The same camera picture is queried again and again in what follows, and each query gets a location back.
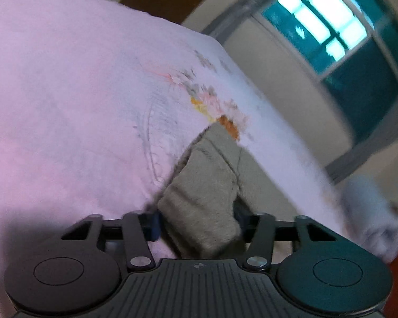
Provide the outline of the grey right curtain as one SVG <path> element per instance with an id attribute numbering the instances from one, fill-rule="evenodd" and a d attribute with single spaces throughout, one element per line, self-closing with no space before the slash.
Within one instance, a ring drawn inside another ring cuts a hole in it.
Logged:
<path id="1" fill-rule="evenodd" d="M 325 167 L 334 184 L 338 184 L 361 167 L 374 153 L 398 141 L 398 98 L 375 130 L 362 142 L 352 147 Z"/>

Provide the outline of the pink floral bed sheet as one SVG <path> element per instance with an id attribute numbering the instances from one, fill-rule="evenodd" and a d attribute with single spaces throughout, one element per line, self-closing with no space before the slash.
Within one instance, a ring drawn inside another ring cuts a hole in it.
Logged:
<path id="1" fill-rule="evenodd" d="M 215 39 L 110 0 L 0 0 L 0 317 L 23 248 L 144 209 L 222 116 L 276 186 L 279 215 L 347 234 L 315 157 Z"/>

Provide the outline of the teal glass window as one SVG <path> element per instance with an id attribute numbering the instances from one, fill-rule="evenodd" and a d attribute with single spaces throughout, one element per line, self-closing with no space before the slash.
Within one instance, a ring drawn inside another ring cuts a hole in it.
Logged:
<path id="1" fill-rule="evenodd" d="M 398 98 L 398 20 L 384 0 L 272 0 L 254 19 L 299 54 L 355 143 Z"/>

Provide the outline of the light blue rolled quilt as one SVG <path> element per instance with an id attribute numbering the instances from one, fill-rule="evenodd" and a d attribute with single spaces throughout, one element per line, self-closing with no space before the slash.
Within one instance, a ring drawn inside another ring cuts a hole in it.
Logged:
<path id="1" fill-rule="evenodd" d="M 353 176 L 344 186 L 341 204 L 352 240 L 384 262 L 392 262 L 398 255 L 398 211 L 375 181 Z"/>

